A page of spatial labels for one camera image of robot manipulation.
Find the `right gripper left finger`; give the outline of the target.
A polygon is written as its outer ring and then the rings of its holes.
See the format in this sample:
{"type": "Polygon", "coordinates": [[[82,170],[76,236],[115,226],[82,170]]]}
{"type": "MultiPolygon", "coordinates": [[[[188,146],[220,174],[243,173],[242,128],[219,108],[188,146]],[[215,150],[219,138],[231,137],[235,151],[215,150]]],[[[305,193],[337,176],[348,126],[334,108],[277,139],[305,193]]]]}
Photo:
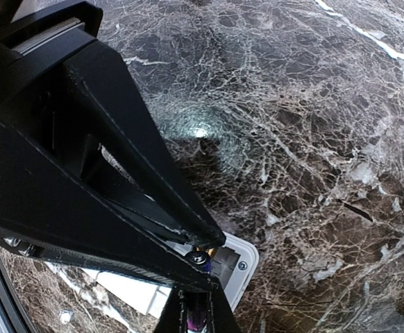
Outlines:
{"type": "Polygon", "coordinates": [[[46,260],[140,278],[126,256],[150,234],[0,124],[0,244],[13,237],[46,260]]]}

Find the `white remote control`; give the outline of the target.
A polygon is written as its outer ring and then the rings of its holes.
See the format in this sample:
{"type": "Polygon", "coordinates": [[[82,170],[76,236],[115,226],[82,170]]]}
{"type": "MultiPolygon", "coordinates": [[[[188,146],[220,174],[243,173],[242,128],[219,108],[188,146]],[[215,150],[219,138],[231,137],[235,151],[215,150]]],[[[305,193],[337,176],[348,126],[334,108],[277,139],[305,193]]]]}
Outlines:
{"type": "Polygon", "coordinates": [[[126,277],[107,268],[86,268],[95,282],[123,300],[139,313],[159,317],[172,287],[186,291],[209,291],[217,283],[226,295],[231,309],[238,305],[258,265],[256,247],[232,234],[225,234],[226,242],[210,255],[210,262],[197,267],[185,255],[190,245],[162,241],[149,235],[148,241],[131,246],[126,256],[133,260],[133,269],[141,277],[126,277]]]}

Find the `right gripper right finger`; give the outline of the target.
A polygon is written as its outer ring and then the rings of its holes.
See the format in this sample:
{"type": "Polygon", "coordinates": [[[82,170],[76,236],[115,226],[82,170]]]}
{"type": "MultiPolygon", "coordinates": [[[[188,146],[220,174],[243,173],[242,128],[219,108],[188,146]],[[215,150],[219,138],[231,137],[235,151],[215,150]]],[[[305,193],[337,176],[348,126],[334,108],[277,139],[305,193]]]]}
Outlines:
{"type": "Polygon", "coordinates": [[[225,234],[176,167],[120,54],[95,41],[63,65],[93,134],[137,185],[191,244],[224,245],[225,234]]]}

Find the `blue battery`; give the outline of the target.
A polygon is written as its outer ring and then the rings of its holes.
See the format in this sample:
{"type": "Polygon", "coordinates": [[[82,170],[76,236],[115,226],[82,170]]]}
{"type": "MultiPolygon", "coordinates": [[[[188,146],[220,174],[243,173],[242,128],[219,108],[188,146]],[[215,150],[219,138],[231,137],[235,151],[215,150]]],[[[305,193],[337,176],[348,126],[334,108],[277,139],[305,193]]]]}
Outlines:
{"type": "MultiPolygon", "coordinates": [[[[192,251],[185,256],[191,263],[202,269],[204,273],[211,273],[211,258],[207,252],[192,251]]],[[[202,332],[207,321],[207,293],[187,294],[187,328],[191,332],[202,332]]]]}

